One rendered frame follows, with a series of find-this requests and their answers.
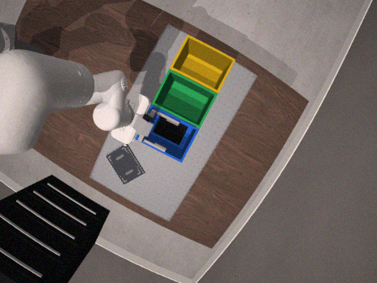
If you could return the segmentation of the green bin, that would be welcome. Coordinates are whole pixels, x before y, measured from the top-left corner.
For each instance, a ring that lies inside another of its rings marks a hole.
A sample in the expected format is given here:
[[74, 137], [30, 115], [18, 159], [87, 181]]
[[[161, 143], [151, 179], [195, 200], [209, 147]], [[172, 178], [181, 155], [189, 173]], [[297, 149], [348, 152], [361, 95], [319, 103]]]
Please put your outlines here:
[[[169, 69], [152, 105], [200, 128], [217, 95], [216, 92]], [[212, 96], [214, 97], [211, 100]]]

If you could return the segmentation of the blue open bin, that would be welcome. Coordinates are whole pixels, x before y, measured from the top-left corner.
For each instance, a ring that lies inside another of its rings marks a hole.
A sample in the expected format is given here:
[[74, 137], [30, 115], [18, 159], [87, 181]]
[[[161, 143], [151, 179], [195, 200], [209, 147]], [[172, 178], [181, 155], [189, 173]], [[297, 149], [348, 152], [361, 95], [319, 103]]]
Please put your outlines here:
[[188, 122], [186, 123], [186, 121], [170, 114], [170, 113], [167, 113], [163, 110], [161, 110], [160, 108], [158, 107], [155, 107], [153, 105], [150, 106], [149, 110], [147, 113], [150, 113], [152, 109], [155, 109], [156, 111], [160, 111], [162, 112], [164, 115], [167, 115], [167, 116], [170, 116], [172, 119], [174, 120], [177, 120], [180, 122], [180, 124], [188, 127], [184, 137], [182, 138], [181, 142], [179, 145], [175, 144], [174, 142], [172, 141], [169, 141], [167, 140], [166, 138], [164, 137], [161, 137], [159, 136], [158, 134], [156, 133], [153, 133], [153, 130], [154, 130], [154, 127], [156, 125], [156, 123], [158, 122], [158, 118], [160, 115], [156, 114], [155, 117], [151, 117], [150, 119], [150, 122], [152, 122], [154, 124], [153, 128], [151, 129], [150, 133], [149, 133], [149, 136], [148, 137], [145, 137], [146, 140], [150, 141], [150, 142], [157, 142], [158, 144], [162, 145], [162, 146], [165, 146], [167, 149], [165, 152], [162, 152], [154, 147], [152, 147], [151, 145], [145, 143], [145, 142], [142, 142], [144, 144], [146, 144], [147, 146], [179, 161], [179, 162], [183, 162], [184, 160], [184, 157], [185, 155], [187, 154], [190, 146], [192, 145], [193, 143], [193, 140], [194, 138], [196, 137], [197, 135], [197, 132], [199, 131], [199, 128], [197, 128], [196, 126], [192, 125], [192, 124], [189, 124]]

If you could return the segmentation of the yellow recycle bin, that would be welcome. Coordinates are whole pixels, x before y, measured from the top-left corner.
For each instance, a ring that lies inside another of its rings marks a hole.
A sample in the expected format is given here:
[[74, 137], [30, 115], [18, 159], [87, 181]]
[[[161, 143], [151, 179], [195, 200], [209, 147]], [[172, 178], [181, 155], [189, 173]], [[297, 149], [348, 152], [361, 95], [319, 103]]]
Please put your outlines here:
[[170, 69], [218, 94], [234, 62], [234, 58], [187, 35]]

